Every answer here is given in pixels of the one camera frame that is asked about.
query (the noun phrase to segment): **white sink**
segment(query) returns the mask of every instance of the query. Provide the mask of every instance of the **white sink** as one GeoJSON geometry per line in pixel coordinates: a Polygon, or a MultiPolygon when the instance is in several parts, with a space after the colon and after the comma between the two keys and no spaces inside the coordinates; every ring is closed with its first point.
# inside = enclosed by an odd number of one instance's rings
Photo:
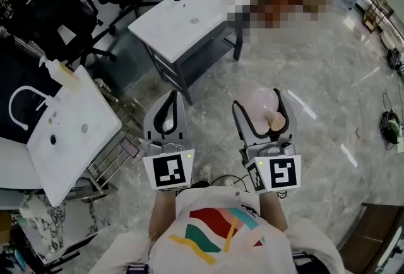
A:
{"type": "Polygon", "coordinates": [[[28,140],[33,166],[52,206],[58,206],[97,153],[120,130],[122,123],[98,91],[85,68],[74,75],[80,89],[65,86],[48,107],[28,140]]]}
{"type": "Polygon", "coordinates": [[[136,19],[129,30],[174,63],[227,19],[227,0],[165,0],[136,19]]]}

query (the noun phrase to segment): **chair wheel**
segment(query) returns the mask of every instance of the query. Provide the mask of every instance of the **chair wheel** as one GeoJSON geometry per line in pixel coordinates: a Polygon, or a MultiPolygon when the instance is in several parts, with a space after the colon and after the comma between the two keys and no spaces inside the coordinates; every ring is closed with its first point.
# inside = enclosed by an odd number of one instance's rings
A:
{"type": "Polygon", "coordinates": [[[113,26],[113,27],[111,28],[111,30],[109,31],[109,35],[115,35],[115,34],[116,34],[116,27],[113,26]]]}

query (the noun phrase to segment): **glossy tile floor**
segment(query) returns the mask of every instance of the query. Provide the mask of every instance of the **glossy tile floor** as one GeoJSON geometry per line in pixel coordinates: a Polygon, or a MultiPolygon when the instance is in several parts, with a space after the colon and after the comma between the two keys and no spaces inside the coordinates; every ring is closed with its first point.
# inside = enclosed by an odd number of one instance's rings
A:
{"type": "MultiPolygon", "coordinates": [[[[370,34],[360,17],[355,9],[335,7],[317,22],[294,24],[299,28],[256,30],[240,61],[228,52],[192,85],[194,105],[186,105],[195,173],[208,162],[213,178],[243,176],[232,102],[251,80],[279,88],[297,118],[295,144],[303,167],[301,188],[282,200],[283,210],[289,221],[307,217],[335,244],[358,216],[361,202],[404,204],[404,155],[385,149],[378,125],[383,92],[401,115],[397,77],[376,33],[370,34]]],[[[150,69],[126,95],[147,110],[169,90],[150,69]]],[[[64,266],[65,273],[87,273],[117,234],[147,235],[155,193],[142,161],[124,165],[114,181],[119,192],[95,204],[110,227],[64,266]]]]}

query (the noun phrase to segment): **sneaker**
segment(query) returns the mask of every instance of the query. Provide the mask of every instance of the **sneaker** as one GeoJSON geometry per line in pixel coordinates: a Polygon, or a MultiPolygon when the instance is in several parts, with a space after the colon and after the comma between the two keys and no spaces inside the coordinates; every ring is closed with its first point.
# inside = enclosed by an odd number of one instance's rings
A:
{"type": "Polygon", "coordinates": [[[222,186],[233,186],[233,180],[230,176],[226,176],[223,178],[222,186]]]}
{"type": "Polygon", "coordinates": [[[210,164],[205,164],[199,170],[199,180],[206,181],[210,184],[211,177],[212,177],[212,167],[210,166],[210,164]]]}

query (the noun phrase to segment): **wooden cabinet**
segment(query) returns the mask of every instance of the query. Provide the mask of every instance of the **wooden cabinet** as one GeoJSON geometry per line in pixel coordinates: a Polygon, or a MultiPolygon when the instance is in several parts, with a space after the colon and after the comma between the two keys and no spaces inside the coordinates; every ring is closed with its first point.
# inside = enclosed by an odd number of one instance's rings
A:
{"type": "Polygon", "coordinates": [[[353,274],[375,273],[404,211],[401,206],[363,205],[364,214],[340,250],[345,268],[353,274]]]}

